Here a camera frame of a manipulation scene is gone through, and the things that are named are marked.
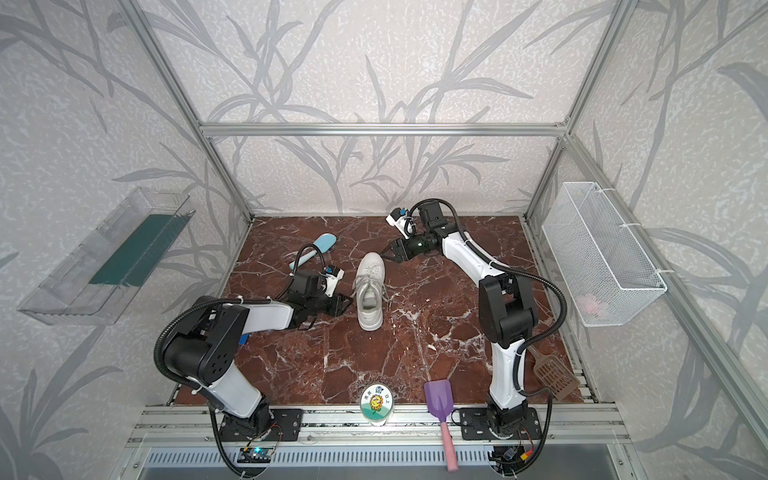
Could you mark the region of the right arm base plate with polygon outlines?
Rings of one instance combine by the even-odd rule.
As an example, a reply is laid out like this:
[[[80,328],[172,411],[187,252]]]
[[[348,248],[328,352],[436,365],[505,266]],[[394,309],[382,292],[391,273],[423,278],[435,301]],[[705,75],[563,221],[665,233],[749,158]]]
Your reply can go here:
[[[456,423],[460,426],[463,440],[540,440],[543,423],[537,411],[529,407],[525,416],[514,424],[507,433],[494,433],[487,419],[487,409],[463,407],[457,410]]]

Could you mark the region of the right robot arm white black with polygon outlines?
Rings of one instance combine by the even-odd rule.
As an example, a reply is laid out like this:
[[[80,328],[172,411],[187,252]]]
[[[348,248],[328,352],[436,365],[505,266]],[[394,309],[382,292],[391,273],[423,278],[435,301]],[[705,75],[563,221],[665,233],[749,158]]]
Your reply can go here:
[[[563,292],[550,280],[514,269],[486,252],[445,200],[430,198],[410,209],[395,208],[387,216],[387,223],[401,234],[389,245],[391,260],[402,263],[438,251],[476,284],[479,323],[492,344],[487,421],[497,433],[522,422],[531,396],[524,390],[525,354],[530,346],[556,333],[564,323],[568,303]],[[553,292],[559,303],[555,324],[537,335],[533,333],[538,324],[533,282]]]

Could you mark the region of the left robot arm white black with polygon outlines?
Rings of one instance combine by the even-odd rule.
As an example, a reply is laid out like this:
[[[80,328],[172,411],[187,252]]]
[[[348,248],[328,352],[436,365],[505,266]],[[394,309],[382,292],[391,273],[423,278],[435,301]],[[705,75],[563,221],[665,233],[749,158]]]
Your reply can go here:
[[[235,365],[241,337],[292,330],[319,315],[338,317],[352,298],[336,287],[344,271],[336,266],[319,273],[301,270],[275,299],[200,297],[160,333],[153,351],[158,371],[203,395],[210,407],[262,431],[272,424],[266,397]]]

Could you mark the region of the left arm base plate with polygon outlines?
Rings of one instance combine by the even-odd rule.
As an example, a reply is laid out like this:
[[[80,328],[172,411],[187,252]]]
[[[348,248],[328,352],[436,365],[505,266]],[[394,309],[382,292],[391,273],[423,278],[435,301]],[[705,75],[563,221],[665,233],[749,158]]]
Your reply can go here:
[[[245,419],[224,413],[219,436],[224,442],[295,442],[298,440],[303,413],[298,408],[272,409],[268,406],[257,408]]]

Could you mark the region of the white sneaker shoe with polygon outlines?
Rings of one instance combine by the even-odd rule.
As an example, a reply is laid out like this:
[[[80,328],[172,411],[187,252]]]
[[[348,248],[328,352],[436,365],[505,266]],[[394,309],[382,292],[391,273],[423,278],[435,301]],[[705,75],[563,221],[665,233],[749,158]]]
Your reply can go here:
[[[357,317],[364,331],[375,331],[383,324],[385,265],[376,252],[367,253],[354,279]]]

